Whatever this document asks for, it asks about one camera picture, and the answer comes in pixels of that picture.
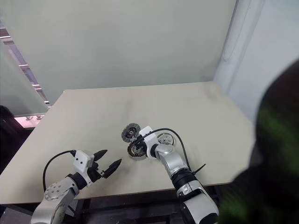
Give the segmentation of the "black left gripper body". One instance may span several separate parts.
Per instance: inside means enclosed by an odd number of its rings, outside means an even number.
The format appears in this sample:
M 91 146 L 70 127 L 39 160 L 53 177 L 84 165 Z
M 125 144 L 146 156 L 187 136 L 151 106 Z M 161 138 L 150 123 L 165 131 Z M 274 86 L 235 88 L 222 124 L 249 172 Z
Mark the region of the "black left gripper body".
M 105 178 L 105 172 L 104 171 L 98 172 L 98 167 L 99 167 L 98 163 L 93 161 L 92 165 L 87 170 L 87 174 L 92 183 L 96 182 L 101 178 Z

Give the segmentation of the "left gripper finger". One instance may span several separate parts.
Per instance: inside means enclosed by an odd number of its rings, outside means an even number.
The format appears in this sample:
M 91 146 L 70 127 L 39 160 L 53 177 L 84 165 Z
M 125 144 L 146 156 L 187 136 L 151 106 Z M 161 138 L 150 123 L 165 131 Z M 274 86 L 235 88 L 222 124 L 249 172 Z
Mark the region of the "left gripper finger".
M 105 153 L 107 152 L 107 150 L 100 150 L 98 152 L 96 152 L 93 156 L 94 156 L 94 161 L 98 161 L 100 158 L 102 158 Z
M 117 168 L 120 166 L 122 162 L 122 159 L 118 159 L 116 161 L 114 161 L 109 167 L 108 169 L 106 169 L 104 171 L 104 178 L 107 179 L 111 174 L 113 174 Z

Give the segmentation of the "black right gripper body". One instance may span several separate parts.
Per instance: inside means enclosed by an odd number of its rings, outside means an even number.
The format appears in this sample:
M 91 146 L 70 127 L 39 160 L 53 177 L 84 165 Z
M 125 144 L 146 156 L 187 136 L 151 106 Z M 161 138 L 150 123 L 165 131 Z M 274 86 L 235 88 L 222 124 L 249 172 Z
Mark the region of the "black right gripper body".
M 143 157 L 147 155 L 147 145 L 145 141 L 141 141 L 137 144 L 137 146 L 143 146 L 143 152 L 142 153 L 137 153 L 139 157 Z

